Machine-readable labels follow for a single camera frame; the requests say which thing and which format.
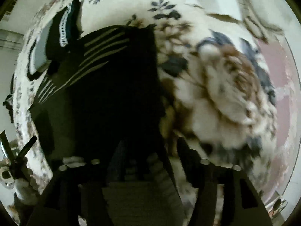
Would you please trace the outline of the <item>dark green knit garment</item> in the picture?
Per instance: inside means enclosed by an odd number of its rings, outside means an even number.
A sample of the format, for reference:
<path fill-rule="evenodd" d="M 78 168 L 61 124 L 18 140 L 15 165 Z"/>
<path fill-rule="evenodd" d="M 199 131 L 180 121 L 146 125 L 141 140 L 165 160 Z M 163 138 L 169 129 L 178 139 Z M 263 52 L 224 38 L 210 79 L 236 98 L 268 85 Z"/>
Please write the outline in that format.
<path fill-rule="evenodd" d="M 159 133 L 161 104 L 131 81 L 90 76 L 30 113 L 53 171 L 46 225 L 178 225 L 181 204 Z"/>

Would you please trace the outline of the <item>black white striped garment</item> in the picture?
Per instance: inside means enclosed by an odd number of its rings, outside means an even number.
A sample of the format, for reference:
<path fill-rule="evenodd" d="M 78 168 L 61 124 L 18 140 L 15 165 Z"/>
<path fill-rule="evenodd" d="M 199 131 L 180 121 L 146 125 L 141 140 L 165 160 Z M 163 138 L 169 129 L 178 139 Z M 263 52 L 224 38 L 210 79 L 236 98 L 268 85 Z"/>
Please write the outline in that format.
<path fill-rule="evenodd" d="M 90 118 L 162 110 L 152 26 L 110 26 L 75 41 L 50 64 L 30 107 L 32 116 Z"/>

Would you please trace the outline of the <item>floral bed sheet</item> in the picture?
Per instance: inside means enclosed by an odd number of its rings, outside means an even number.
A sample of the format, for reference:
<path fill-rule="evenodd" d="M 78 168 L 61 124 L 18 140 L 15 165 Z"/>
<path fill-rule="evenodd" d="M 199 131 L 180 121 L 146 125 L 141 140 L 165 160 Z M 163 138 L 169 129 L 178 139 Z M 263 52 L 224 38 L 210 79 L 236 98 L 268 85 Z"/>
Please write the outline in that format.
<path fill-rule="evenodd" d="M 33 209 L 53 177 L 30 107 L 50 67 L 27 78 L 29 52 L 53 17 L 73 0 L 48 0 L 35 14 L 24 37 L 13 79 L 13 118 L 20 147 L 33 136 L 27 154 L 29 182 L 18 182 L 19 220 Z M 177 152 L 183 137 L 190 149 L 216 166 L 243 170 L 264 206 L 286 172 L 277 143 L 277 87 L 272 62 L 246 25 L 222 15 L 207 15 L 188 0 L 80 0 L 79 39 L 110 26 L 155 33 L 156 70 L 163 110 L 159 133 L 171 165 L 182 221 L 189 225 L 198 189 L 186 179 Z M 70 43 L 63 53 L 75 42 Z"/>

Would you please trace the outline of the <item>dark green plush blanket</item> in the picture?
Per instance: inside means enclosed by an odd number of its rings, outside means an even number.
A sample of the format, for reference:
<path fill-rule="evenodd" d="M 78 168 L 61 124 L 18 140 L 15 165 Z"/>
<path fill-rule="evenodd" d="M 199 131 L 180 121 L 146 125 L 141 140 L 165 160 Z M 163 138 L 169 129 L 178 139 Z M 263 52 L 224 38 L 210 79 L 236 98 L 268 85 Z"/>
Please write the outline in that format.
<path fill-rule="evenodd" d="M 29 81 L 38 79 L 49 64 L 63 54 L 70 43 L 79 38 L 77 19 L 80 8 L 80 0 L 73 0 L 59 11 L 37 36 L 29 52 Z"/>

